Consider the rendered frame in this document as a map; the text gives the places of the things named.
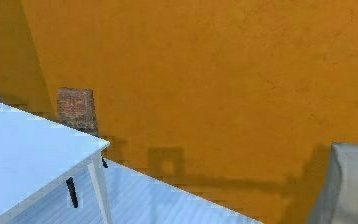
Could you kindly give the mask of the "white table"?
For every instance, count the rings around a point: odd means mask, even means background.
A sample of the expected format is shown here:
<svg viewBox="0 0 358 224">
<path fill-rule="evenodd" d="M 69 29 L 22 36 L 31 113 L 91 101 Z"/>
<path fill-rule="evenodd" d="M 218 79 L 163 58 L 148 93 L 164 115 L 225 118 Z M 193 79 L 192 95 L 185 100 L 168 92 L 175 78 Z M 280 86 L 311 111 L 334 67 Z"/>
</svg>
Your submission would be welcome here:
<svg viewBox="0 0 358 224">
<path fill-rule="evenodd" d="M 112 224 L 101 152 L 109 142 L 0 104 L 0 224 L 88 169 L 104 224 Z"/>
</svg>

